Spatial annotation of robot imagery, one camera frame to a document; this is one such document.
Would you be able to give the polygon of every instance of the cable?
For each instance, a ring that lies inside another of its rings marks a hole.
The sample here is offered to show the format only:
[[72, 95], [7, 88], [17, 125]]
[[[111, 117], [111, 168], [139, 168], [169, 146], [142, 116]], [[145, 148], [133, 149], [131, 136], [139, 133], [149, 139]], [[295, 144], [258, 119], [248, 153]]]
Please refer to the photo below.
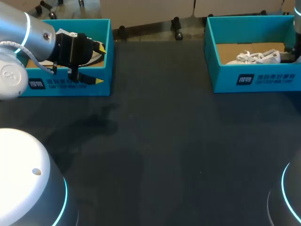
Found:
[[21, 46], [20, 44], [16, 43], [16, 42], [12, 42], [12, 41], [0, 41], [0, 46], [12, 46], [12, 47], [16, 47], [21, 49], [27, 56], [29, 56], [29, 58], [34, 62], [34, 64], [40, 68], [43, 71], [46, 71], [50, 74], [54, 74], [54, 71], [52, 71], [50, 68], [44, 67], [43, 65], [41, 65], [38, 60], [34, 57], [34, 55], [31, 53], [31, 51], [29, 51], [27, 48], [25, 48], [24, 46]]

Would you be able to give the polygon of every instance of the box label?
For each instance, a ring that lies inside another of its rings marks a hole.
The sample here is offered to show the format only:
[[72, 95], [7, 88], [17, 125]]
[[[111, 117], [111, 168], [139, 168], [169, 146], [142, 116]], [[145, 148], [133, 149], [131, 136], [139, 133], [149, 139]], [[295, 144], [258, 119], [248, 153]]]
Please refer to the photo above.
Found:
[[47, 79], [49, 89], [86, 89], [87, 84], [75, 83], [70, 79]]
[[260, 74], [255, 84], [288, 84], [295, 79], [295, 74]]
[[46, 89], [41, 78], [28, 79], [28, 85], [31, 89]]
[[240, 74], [236, 85], [251, 85], [253, 78], [254, 74]]

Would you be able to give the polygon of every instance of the teal cardboard box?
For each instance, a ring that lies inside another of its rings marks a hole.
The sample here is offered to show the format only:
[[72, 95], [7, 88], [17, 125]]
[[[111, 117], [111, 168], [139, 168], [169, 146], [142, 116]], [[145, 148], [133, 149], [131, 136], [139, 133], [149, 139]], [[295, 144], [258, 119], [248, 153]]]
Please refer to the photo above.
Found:
[[[301, 64], [226, 65], [222, 62], [217, 48], [221, 44], [263, 43], [282, 43], [287, 48], [293, 48], [293, 21], [293, 16], [208, 18], [204, 51], [214, 92], [301, 90]], [[233, 51], [234, 49], [229, 49], [228, 55]]]
[[22, 97], [108, 96], [111, 89], [114, 57], [110, 20], [44, 20], [44, 22], [52, 25], [56, 32], [62, 28], [68, 32], [85, 33], [92, 40], [105, 44], [107, 54], [105, 54], [102, 66], [79, 68], [79, 72], [99, 78], [102, 82], [96, 85], [74, 83], [68, 79], [66, 67], [58, 67], [56, 75], [51, 75], [39, 68], [27, 68], [29, 85]]

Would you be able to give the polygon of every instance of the black table surface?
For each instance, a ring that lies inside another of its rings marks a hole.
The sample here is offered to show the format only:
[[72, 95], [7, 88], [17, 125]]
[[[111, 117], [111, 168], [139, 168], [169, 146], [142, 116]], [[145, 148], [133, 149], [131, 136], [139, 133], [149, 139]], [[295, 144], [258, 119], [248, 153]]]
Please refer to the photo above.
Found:
[[268, 226], [301, 93], [214, 94], [200, 41], [116, 43], [109, 97], [0, 103], [57, 162], [80, 226]]

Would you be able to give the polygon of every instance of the shoe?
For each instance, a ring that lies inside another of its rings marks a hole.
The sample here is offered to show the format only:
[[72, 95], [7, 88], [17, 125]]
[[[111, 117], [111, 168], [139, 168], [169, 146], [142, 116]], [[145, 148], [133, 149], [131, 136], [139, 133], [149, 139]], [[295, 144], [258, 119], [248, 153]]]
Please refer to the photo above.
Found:
[[246, 51], [246, 54], [239, 54], [236, 60], [233, 60], [228, 65], [253, 65], [253, 64], [279, 64], [281, 62], [280, 52], [271, 49], [264, 53], [253, 53], [250, 54]]

